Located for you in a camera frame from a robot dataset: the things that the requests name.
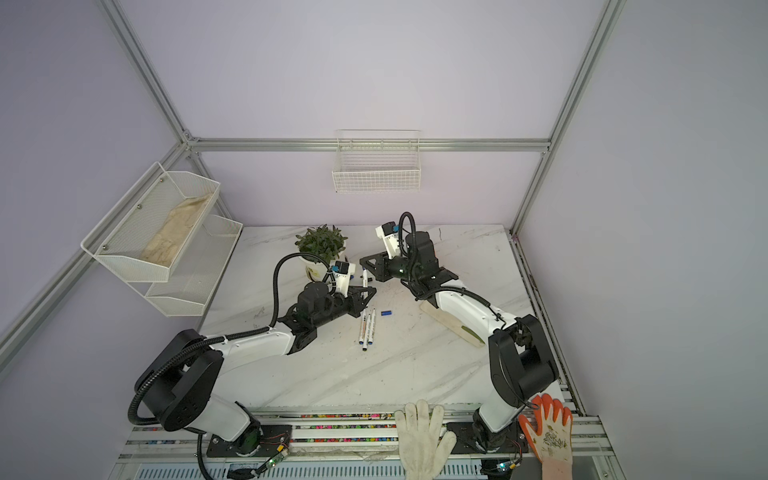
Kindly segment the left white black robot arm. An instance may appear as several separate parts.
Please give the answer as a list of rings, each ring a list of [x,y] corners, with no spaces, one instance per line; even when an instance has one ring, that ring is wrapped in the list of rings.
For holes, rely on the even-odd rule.
[[[376,289],[350,286],[345,294],[322,282],[305,285],[283,316],[265,327],[207,337],[194,329],[176,334],[134,385],[127,417],[135,426],[207,432],[229,442],[259,436],[260,424],[231,395],[215,392],[220,377],[270,357],[295,354],[318,329],[345,315],[361,316]]]

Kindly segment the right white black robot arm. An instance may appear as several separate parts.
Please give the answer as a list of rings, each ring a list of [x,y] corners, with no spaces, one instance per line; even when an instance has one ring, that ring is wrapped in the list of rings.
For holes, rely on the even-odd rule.
[[[458,321],[458,330],[487,347],[494,393],[474,412],[477,446],[498,450],[507,428],[532,398],[559,379],[554,354],[541,322],[516,317],[468,289],[458,275],[442,267],[426,231],[407,233],[388,222],[376,228],[385,250],[360,259],[378,282],[398,279],[417,301]]]

